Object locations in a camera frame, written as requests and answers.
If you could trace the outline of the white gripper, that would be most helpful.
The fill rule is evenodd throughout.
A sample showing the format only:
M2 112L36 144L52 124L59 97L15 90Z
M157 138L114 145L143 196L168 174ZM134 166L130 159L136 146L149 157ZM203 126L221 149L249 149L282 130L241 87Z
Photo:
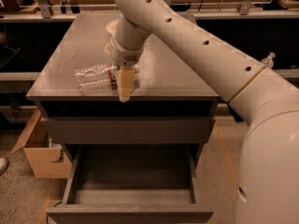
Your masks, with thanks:
M120 101L127 102L134 90L135 86L135 69L132 65L139 62L143 53L143 43L136 48L129 45L122 45L112 36L106 45L106 51L111 57L114 65L121 66L117 74L118 94Z

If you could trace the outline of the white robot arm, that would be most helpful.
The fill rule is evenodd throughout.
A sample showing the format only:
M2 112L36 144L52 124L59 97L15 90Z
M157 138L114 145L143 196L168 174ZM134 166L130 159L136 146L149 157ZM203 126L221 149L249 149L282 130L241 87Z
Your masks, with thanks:
M170 7L171 0L115 0L110 39L120 69L138 63L156 35L248 125L239 168L236 224L299 224L299 89Z

